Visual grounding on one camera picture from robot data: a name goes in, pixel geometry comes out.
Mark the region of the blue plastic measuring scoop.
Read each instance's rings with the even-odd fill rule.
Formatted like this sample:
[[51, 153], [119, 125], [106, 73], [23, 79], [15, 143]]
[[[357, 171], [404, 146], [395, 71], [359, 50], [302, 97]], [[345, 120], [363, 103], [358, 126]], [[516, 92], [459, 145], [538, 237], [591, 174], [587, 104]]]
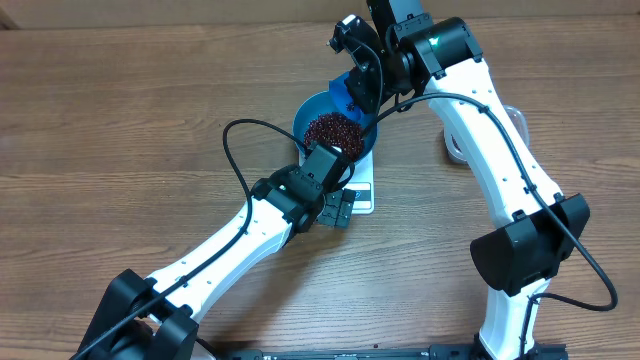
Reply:
[[374, 119], [378, 97], [359, 70], [352, 69], [330, 81], [329, 94], [346, 117], [363, 129]]

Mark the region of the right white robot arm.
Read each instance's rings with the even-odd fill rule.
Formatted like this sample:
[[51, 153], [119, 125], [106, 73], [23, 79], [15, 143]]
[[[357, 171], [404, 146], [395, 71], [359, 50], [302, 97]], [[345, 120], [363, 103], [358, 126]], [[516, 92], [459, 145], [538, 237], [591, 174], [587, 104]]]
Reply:
[[352, 108], [380, 121], [425, 102], [456, 140], [486, 199], [494, 230], [472, 241], [488, 285], [484, 323], [471, 359], [564, 359], [562, 345], [534, 340], [536, 314], [561, 263], [579, 247], [590, 216], [565, 196], [510, 120], [470, 27], [435, 22], [417, 1], [372, 1], [370, 21], [351, 15], [330, 39], [354, 67], [344, 79]]

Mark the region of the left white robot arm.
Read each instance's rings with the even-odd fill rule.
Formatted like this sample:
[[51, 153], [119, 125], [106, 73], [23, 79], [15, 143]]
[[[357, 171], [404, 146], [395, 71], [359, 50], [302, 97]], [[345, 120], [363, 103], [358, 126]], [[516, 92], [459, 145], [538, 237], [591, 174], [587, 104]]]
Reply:
[[342, 175], [354, 165], [335, 147], [314, 143], [246, 191], [241, 210], [175, 263], [141, 277], [114, 278], [76, 353], [78, 359], [209, 359], [199, 324], [249, 269], [305, 233], [324, 210], [353, 197]]

